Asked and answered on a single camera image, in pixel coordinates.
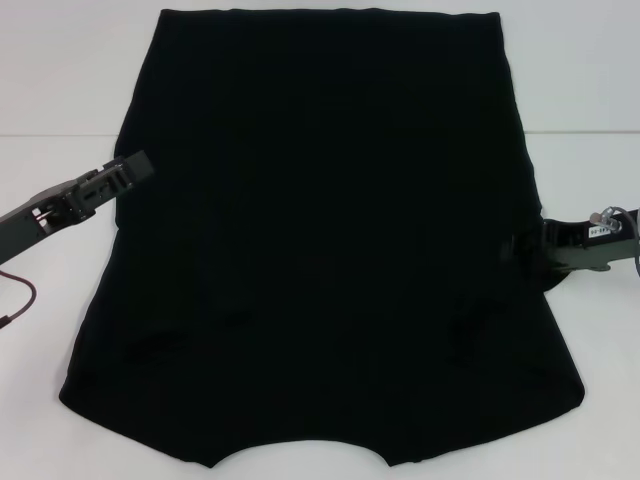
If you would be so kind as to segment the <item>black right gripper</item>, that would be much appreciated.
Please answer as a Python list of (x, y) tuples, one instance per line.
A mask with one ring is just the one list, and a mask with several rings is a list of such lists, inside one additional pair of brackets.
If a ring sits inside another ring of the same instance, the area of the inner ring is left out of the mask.
[(502, 261), (519, 264), (525, 276), (544, 276), (547, 259), (561, 273), (606, 272), (611, 262), (632, 259), (639, 273), (639, 210), (607, 207), (584, 222), (547, 219), (542, 246), (535, 233), (511, 235), (502, 244)]

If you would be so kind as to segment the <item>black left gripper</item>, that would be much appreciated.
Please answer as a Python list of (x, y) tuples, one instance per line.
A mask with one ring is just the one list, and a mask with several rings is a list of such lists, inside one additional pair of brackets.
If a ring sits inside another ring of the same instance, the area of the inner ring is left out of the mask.
[(154, 173), (144, 151), (119, 156), (82, 176), (32, 197), (1, 217), (1, 263), (11, 260), (62, 229), (91, 218), (115, 199)]

